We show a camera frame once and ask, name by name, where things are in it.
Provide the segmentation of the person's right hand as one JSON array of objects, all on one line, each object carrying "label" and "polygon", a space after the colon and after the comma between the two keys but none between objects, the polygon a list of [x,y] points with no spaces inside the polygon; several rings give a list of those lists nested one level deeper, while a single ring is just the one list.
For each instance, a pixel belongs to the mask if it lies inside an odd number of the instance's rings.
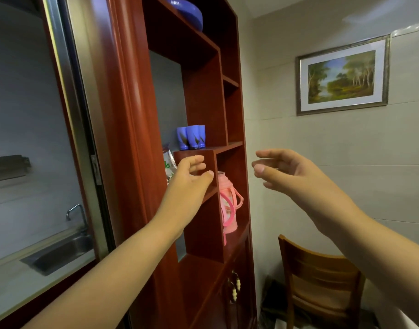
[{"label": "person's right hand", "polygon": [[286,174],[285,189],[271,189],[287,195],[313,221],[317,229],[333,239],[335,232],[355,225],[364,213],[317,165],[291,149],[256,151],[257,160]]}]

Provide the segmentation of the person's left hand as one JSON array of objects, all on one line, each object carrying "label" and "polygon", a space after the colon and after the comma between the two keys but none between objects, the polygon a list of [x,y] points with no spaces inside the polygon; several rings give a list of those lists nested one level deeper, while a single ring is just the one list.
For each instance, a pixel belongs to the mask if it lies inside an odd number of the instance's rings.
[{"label": "person's left hand", "polygon": [[194,155],[180,161],[154,216],[156,228],[170,242],[179,238],[203,202],[206,193],[193,190],[192,173],[206,169],[204,160],[204,156]]}]

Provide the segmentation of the person's right forearm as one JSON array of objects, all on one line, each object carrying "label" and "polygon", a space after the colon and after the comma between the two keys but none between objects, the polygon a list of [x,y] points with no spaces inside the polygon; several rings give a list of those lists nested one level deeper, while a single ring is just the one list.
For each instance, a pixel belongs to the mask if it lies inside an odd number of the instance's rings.
[{"label": "person's right forearm", "polygon": [[358,210],[323,224],[344,256],[419,326],[419,245]]}]

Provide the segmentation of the person's left forearm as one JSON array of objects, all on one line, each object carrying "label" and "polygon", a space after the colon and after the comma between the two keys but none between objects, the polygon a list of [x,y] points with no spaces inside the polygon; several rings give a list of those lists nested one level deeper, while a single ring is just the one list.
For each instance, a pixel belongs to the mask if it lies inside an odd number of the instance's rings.
[{"label": "person's left forearm", "polygon": [[116,329],[187,224],[155,216],[22,329]]}]

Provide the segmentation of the pink thermos jug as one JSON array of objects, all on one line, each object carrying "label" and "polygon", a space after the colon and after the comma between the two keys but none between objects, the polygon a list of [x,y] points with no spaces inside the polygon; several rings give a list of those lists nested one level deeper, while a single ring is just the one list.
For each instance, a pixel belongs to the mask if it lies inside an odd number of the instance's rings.
[{"label": "pink thermos jug", "polygon": [[223,171],[218,171],[220,193],[220,213],[223,226],[223,245],[227,245],[227,235],[238,229],[237,210],[243,205],[244,199]]}]

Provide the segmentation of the white green snack packet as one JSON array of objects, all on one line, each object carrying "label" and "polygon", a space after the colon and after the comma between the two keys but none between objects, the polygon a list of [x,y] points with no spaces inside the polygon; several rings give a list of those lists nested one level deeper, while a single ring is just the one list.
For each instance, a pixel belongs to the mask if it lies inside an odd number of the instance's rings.
[{"label": "white green snack packet", "polygon": [[163,161],[168,184],[177,170],[177,165],[170,150],[169,143],[163,145]]}]

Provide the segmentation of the red wooden shelf cabinet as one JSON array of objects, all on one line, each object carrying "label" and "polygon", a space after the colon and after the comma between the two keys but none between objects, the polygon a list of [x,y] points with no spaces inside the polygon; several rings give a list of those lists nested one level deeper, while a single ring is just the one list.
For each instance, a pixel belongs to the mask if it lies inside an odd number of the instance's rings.
[{"label": "red wooden shelf cabinet", "polygon": [[[255,329],[256,292],[238,21],[227,0],[188,0],[203,14],[197,31],[166,0],[70,0],[70,19],[115,245],[144,227],[167,188],[163,143],[179,124],[204,125],[201,154],[214,172],[185,228],[126,321],[132,329]],[[243,197],[238,229],[223,245],[218,171]],[[236,272],[241,282],[230,304]]]}]

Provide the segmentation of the brown wooden chair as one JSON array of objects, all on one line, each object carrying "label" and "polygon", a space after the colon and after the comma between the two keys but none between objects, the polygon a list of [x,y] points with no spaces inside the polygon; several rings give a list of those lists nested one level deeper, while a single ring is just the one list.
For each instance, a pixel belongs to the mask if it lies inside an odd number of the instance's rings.
[{"label": "brown wooden chair", "polygon": [[345,256],[303,248],[278,237],[287,298],[286,328],[295,327],[295,307],[349,329],[358,329],[365,276]]}]

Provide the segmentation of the framed landscape painting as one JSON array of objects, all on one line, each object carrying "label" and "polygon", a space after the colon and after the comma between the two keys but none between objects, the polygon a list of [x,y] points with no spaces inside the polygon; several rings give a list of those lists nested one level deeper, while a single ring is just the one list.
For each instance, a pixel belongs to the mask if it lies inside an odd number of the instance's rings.
[{"label": "framed landscape painting", "polygon": [[391,34],[295,58],[296,115],[388,105]]}]

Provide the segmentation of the chrome sink faucet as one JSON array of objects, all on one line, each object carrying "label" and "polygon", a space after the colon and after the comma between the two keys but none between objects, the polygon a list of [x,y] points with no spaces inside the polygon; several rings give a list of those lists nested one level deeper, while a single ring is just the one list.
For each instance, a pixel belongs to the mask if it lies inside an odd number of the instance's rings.
[{"label": "chrome sink faucet", "polygon": [[83,207],[82,204],[76,204],[75,206],[73,206],[72,208],[70,208],[69,210],[66,211],[65,214],[65,220],[66,221],[71,221],[73,218],[73,214],[75,213],[76,216],[80,216],[81,220],[82,220],[82,226],[79,227],[79,231],[80,234],[83,236],[87,236],[88,235],[88,222],[87,222],[87,218],[86,218],[86,213],[85,213],[85,209]]}]

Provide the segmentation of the steel kitchen sink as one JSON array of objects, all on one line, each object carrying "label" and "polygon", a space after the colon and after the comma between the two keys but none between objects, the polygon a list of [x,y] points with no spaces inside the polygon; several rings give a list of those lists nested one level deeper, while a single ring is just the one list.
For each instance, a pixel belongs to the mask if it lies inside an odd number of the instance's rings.
[{"label": "steel kitchen sink", "polygon": [[94,248],[91,235],[74,234],[21,259],[42,276],[49,276]]}]

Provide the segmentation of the blue plastic basin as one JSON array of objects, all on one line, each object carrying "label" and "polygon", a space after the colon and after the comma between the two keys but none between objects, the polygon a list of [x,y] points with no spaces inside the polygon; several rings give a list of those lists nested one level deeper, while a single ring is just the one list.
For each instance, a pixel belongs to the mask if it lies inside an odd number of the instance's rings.
[{"label": "blue plastic basin", "polygon": [[187,0],[166,0],[191,24],[197,31],[203,31],[203,15],[201,10]]}]

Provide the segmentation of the metal sliding window frame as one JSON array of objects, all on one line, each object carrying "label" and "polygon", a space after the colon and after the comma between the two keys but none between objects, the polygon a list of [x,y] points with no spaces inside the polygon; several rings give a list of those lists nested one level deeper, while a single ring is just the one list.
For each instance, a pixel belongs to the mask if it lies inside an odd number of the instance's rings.
[{"label": "metal sliding window frame", "polygon": [[87,231],[94,240],[97,260],[102,260],[114,250],[115,241],[70,19],[70,0],[38,2],[70,136],[87,219]]}]

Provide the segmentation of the grey wall shelf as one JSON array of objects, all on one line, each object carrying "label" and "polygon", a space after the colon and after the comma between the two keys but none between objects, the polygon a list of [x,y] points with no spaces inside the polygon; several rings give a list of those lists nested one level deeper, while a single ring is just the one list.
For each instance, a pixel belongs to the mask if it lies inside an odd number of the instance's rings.
[{"label": "grey wall shelf", "polygon": [[31,162],[28,157],[0,156],[0,181],[26,176],[30,168]]}]

